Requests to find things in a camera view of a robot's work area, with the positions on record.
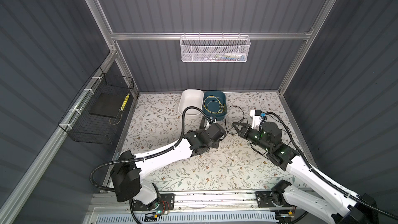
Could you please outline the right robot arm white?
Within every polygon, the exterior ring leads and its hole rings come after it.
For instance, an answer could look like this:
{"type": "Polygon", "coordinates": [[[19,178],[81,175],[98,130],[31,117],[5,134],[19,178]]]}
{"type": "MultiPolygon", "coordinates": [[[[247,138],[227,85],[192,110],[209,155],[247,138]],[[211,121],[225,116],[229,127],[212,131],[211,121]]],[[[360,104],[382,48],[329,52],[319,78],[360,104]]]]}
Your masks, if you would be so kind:
{"type": "Polygon", "coordinates": [[[270,162],[300,179],[319,195],[316,197],[281,180],[270,194],[275,206],[299,207],[328,224],[377,224],[379,214],[397,220],[397,215],[378,208],[371,196],[358,195],[311,165],[294,140],[290,141],[292,146],[283,143],[283,132],[292,137],[289,128],[285,125],[280,129],[277,124],[267,121],[267,116],[271,115],[282,122],[277,114],[252,110],[250,115],[251,124],[232,124],[238,136],[265,150],[263,156],[270,162]]]}

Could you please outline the white plastic bin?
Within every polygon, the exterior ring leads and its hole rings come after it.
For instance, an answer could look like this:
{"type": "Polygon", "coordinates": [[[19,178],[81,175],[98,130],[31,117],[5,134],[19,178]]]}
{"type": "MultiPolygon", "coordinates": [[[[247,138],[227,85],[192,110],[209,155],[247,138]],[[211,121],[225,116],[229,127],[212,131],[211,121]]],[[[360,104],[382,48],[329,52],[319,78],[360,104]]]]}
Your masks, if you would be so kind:
{"type": "MultiPolygon", "coordinates": [[[[183,111],[190,106],[202,109],[204,99],[204,92],[197,89],[187,89],[182,95],[178,105],[178,112],[182,115],[183,111]]],[[[197,119],[200,118],[202,114],[194,109],[189,109],[186,112],[185,117],[187,119],[197,119]]]]}

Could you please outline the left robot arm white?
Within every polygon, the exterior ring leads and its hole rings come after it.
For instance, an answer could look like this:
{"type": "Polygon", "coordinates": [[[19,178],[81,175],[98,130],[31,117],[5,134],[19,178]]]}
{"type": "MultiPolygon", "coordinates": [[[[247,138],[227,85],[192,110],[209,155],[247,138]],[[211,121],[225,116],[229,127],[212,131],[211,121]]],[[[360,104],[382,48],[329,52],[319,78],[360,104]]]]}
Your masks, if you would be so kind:
{"type": "Polygon", "coordinates": [[[140,201],[149,210],[155,209],[162,201],[162,197],[157,186],[144,179],[169,164],[202,155],[211,148],[218,148],[219,142],[226,137],[226,134],[225,129],[220,124],[211,122],[200,108],[189,106],[182,113],[181,134],[176,142],[137,155],[126,151],[118,160],[103,163],[93,169],[89,181],[100,190],[114,192],[118,202],[140,201]],[[185,115],[188,110],[199,111],[208,121],[209,127],[185,133],[185,115]],[[113,188],[103,186],[94,179],[94,174],[98,170],[109,166],[113,167],[110,173],[113,188]]]}

